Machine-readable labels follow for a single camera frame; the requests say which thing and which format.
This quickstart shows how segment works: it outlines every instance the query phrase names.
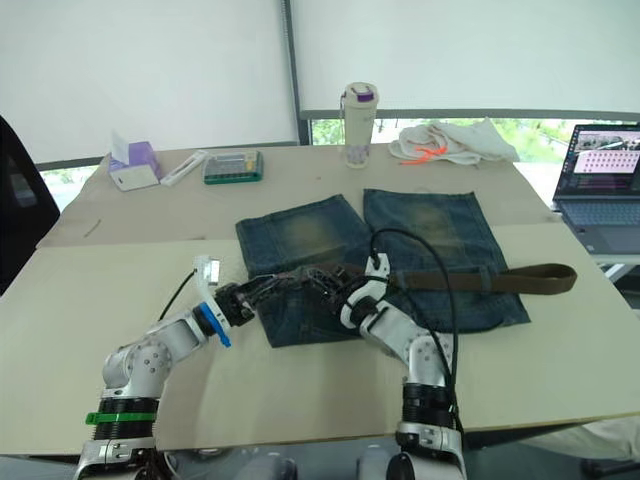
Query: robotic arm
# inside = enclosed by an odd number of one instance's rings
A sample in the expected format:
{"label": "robotic arm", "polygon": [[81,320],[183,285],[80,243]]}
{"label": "robotic arm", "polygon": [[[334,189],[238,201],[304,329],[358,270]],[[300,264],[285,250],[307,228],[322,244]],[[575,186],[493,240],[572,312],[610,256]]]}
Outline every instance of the robotic arm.
{"label": "robotic arm", "polygon": [[[97,412],[86,423],[96,425],[86,442],[74,480],[86,478],[171,478],[155,448],[153,424],[171,369],[209,338],[227,333],[255,316],[263,300],[293,288],[307,288],[347,328],[399,359],[409,369],[403,386],[402,421],[396,441],[402,453],[391,460],[387,478],[464,479],[461,435],[456,429],[454,399],[447,388],[451,368],[451,336],[438,340],[405,313],[384,300],[390,273],[386,255],[370,258],[365,277],[342,268],[301,267],[265,275],[244,284],[230,283],[215,291],[219,264],[208,257],[195,262],[196,286],[203,302],[191,310],[153,325],[139,340],[118,348],[103,368],[105,388]],[[445,367],[442,358],[446,358]]]}

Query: laptop screen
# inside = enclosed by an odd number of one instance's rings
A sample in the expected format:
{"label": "laptop screen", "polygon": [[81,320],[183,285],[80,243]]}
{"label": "laptop screen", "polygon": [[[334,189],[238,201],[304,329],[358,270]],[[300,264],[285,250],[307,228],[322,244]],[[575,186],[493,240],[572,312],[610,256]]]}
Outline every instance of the laptop screen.
{"label": "laptop screen", "polygon": [[577,125],[554,198],[640,197],[640,126]]}

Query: denim fabric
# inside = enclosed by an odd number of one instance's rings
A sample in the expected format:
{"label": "denim fabric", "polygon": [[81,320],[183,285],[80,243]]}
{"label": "denim fabric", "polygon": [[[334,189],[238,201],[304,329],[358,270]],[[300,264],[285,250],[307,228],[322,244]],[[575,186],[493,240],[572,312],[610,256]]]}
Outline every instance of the denim fabric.
{"label": "denim fabric", "polygon": [[[507,264],[493,238],[473,193],[463,195],[393,193],[365,190],[364,218],[372,231],[394,227],[427,240],[451,273],[478,273],[487,277],[505,270]],[[438,271],[435,259],[417,242],[398,234],[382,234],[378,251],[389,255],[391,270]],[[412,291],[411,295],[431,325],[451,331],[449,297],[446,292]],[[529,322],[515,294],[455,292],[461,332],[478,332],[496,326]],[[390,302],[405,312],[411,307],[399,296]]]}
{"label": "denim fabric", "polygon": [[[489,275],[507,268],[500,247],[475,196],[405,194],[365,190],[363,223],[342,195],[321,202],[247,219],[236,225],[249,276],[279,273],[301,265],[346,262],[364,266],[371,231],[384,227],[408,230],[438,251],[450,272]],[[389,255],[391,269],[433,271],[435,261],[422,246],[397,234],[384,234],[376,245]],[[450,331],[446,292],[412,291],[425,318],[440,331]],[[456,292],[461,332],[529,321],[517,295]],[[390,301],[411,314],[400,297]],[[340,320],[310,302],[303,291],[289,292],[258,307],[273,347],[338,341],[358,336]]]}
{"label": "denim fabric", "polygon": [[[369,228],[342,195],[236,224],[249,278],[302,265],[346,262],[364,265]],[[302,290],[258,306],[272,347],[358,337]]]}

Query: white cloth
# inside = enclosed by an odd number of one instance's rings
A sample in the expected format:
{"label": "white cloth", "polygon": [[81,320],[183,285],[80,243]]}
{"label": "white cloth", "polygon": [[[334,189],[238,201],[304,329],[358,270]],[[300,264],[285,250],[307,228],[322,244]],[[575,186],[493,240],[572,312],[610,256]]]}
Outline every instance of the white cloth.
{"label": "white cloth", "polygon": [[416,148],[438,150],[446,147],[446,153],[430,160],[450,160],[460,165],[473,165],[481,159],[520,161],[518,153],[500,136],[491,120],[468,127],[461,127],[437,120],[429,125],[408,127],[400,132],[398,140],[389,144],[389,151],[398,158],[416,160],[424,155]]}
{"label": "white cloth", "polygon": [[640,462],[640,417],[588,423],[530,438],[523,443],[580,458]]}

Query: laptop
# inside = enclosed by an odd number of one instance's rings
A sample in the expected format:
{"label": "laptop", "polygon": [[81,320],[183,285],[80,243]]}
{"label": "laptop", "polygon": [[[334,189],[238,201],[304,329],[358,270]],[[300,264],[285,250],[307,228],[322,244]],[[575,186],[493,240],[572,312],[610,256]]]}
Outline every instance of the laptop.
{"label": "laptop", "polygon": [[577,125],[553,196],[593,254],[640,254],[640,125]]}

